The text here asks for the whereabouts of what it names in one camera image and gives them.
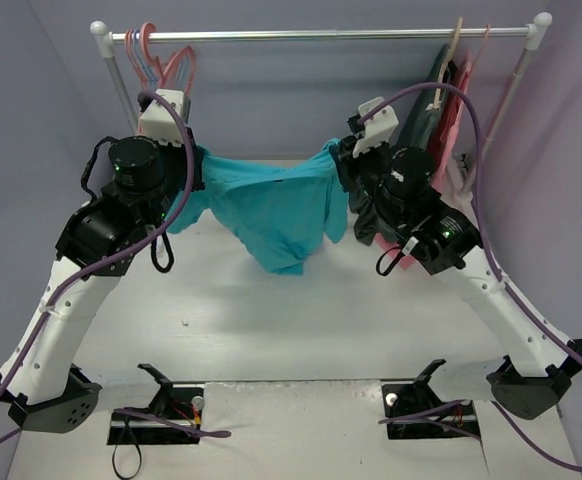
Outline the teal t shirt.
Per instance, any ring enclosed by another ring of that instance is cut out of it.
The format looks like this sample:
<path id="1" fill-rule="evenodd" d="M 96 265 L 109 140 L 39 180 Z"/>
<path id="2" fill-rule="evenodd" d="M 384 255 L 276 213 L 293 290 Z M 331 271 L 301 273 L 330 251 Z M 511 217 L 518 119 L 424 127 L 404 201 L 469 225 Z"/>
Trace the teal t shirt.
<path id="1" fill-rule="evenodd" d="M 268 273 L 301 275 L 325 238 L 337 243 L 348 225 L 348 195 L 332 153 L 340 141 L 293 167 L 223 158 L 203 151 L 203 190 L 190 194 L 168 228 L 178 234 L 209 210 Z"/>

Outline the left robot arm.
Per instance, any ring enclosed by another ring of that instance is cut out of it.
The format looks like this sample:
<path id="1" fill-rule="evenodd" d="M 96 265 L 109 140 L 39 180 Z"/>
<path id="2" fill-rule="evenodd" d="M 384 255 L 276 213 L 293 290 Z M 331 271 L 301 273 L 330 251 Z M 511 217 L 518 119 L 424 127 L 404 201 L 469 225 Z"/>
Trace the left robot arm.
<path id="1" fill-rule="evenodd" d="M 77 350 L 137 254 L 202 185 L 203 154 L 191 136 L 181 145 L 105 142 L 114 177 L 68 219 L 37 310 L 0 367 L 0 402 L 23 431 L 68 433 L 94 412 L 101 387 L 75 365 Z"/>

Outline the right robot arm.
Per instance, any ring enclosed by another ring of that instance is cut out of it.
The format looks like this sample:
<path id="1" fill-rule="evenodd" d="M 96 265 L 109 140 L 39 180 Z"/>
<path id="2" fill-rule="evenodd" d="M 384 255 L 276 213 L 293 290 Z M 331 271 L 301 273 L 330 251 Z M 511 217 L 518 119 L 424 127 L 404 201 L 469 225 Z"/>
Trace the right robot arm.
<path id="1" fill-rule="evenodd" d="M 582 339 L 531 319 L 531 308 L 509 293 L 490 265 L 486 242 L 460 210 L 431 186 L 432 157 L 389 138 L 395 116 L 349 118 L 349 136 L 333 150 L 343 188 L 365 200 L 380 232 L 396 244 L 396 258 L 413 257 L 431 276 L 452 287 L 487 326 L 504 355 L 488 361 L 432 361 L 395 403 L 395 421 L 453 401 L 491 401 L 532 420 L 556 406 L 582 371 Z"/>

